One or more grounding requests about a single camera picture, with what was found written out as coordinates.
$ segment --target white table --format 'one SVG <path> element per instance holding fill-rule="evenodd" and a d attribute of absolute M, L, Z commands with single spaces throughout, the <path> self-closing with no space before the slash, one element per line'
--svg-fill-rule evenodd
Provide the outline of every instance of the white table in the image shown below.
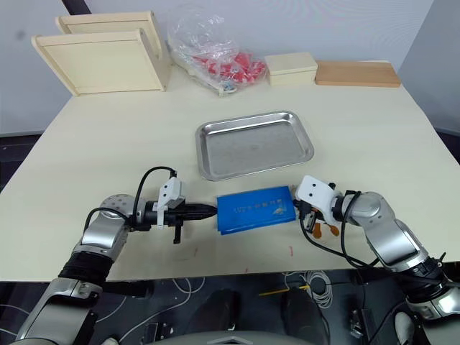
<path fill-rule="evenodd" d="M 301 119 L 315 147 L 307 163 L 211 182 L 198 173 L 195 130 L 207 121 L 287 109 Z M 174 70 L 167 92 L 72 98 L 0 194 L 0 280 L 49 281 L 79 240 L 86 215 L 107 196 L 134 195 L 155 165 L 177 169 L 190 202 L 244 190 L 296 185 L 306 174 L 342 191 L 381 193 L 431 255 L 459 260 L 460 167 L 403 88 L 286 86 L 267 83 L 218 98 Z M 156 199 L 167 179 L 147 179 Z M 339 248 L 323 231 L 321 243 Z M 221 236 L 216 217 L 133 233 L 110 280 L 347 268 L 312 247 L 298 222 Z M 350 254 L 374 258 L 361 229 L 346 235 Z"/>

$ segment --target metal tray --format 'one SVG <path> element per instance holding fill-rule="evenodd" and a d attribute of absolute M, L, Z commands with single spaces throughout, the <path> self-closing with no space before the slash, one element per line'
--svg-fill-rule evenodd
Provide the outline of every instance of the metal tray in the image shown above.
<path fill-rule="evenodd" d="M 310 160 L 313 145 L 289 111 L 209 122 L 196 130 L 200 174 L 211 181 Z"/>

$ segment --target plastic bag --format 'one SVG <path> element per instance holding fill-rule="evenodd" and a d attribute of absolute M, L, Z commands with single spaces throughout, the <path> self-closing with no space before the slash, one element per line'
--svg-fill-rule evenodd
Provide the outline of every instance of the plastic bag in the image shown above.
<path fill-rule="evenodd" d="M 173 60 L 220 96 L 265 77 L 266 65 L 239 49 L 224 18 L 202 7 L 181 6 L 171 13 L 167 41 Z"/>

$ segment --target dark floor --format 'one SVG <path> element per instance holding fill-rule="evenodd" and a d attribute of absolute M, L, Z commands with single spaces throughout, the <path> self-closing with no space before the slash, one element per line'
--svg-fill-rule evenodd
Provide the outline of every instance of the dark floor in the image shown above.
<path fill-rule="evenodd" d="M 25 160 L 40 135 L 0 137 L 0 191 Z"/>
<path fill-rule="evenodd" d="M 460 162 L 460 137 L 439 134 L 452 155 Z M 0 138 L 0 190 L 6 185 L 16 169 L 28 155 L 40 136 Z M 360 344 L 349 333 L 349 314 L 353 308 L 362 306 L 365 294 L 365 308 L 371 310 L 374 322 L 378 325 L 386 312 L 402 294 L 391 280 L 380 280 L 368 285 L 358 285 L 354 271 L 328 271 L 333 284 L 333 303 L 323 311 L 331 329 L 331 344 Z M 203 289 L 194 295 L 187 304 L 175 310 L 162 313 L 151 322 L 165 322 L 174 327 L 172 336 L 181 335 L 193 311 L 215 290 L 230 288 L 242 295 L 242 314 L 240 329 L 284 333 L 280 318 L 280 295 L 259 297 L 258 293 L 283 287 L 281 274 L 242 275 L 210 277 Z M 196 287 L 201 279 L 192 280 Z M 42 283 L 0 283 L 0 303 L 12 304 L 30 311 L 40 298 L 47 284 Z M 96 325 L 91 344 L 100 344 L 110 335 L 120 336 L 145 317 L 175 305 L 185 299 L 170 280 L 155 282 L 155 293 L 149 298 L 131 298 L 110 319 Z M 100 316 L 108 315 L 122 300 L 122 296 L 106 293 L 102 295 L 96 311 Z M 24 321 L 25 314 L 11 308 L 0 308 L 0 328 L 16 333 Z M 126 338 L 125 344 L 139 344 L 144 326 Z M 0 344 L 9 344 L 13 336 L 0 331 Z M 385 324 L 379 338 L 372 344 L 396 344 L 392 320 Z"/>

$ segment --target white wall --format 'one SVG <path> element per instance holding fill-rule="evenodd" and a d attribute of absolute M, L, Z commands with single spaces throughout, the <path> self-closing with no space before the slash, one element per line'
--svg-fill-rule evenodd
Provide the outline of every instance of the white wall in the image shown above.
<path fill-rule="evenodd" d="M 460 1 L 433 3 L 400 77 L 434 127 L 460 135 Z"/>
<path fill-rule="evenodd" d="M 318 59 L 386 59 L 398 69 L 433 0 L 86 0 L 93 13 L 212 6 L 243 48 L 258 55 L 310 51 Z M 59 0 L 0 0 L 0 135 L 42 131 L 70 94 L 29 37 L 57 34 Z"/>
<path fill-rule="evenodd" d="M 312 52 L 330 60 L 389 60 L 399 69 L 433 0 L 86 0 L 93 13 L 145 11 L 166 37 L 179 4 L 212 6 L 259 55 Z"/>
<path fill-rule="evenodd" d="M 0 1 L 0 135 L 41 132 L 70 98 L 30 43 L 58 34 L 54 17 L 65 14 L 59 0 Z"/>

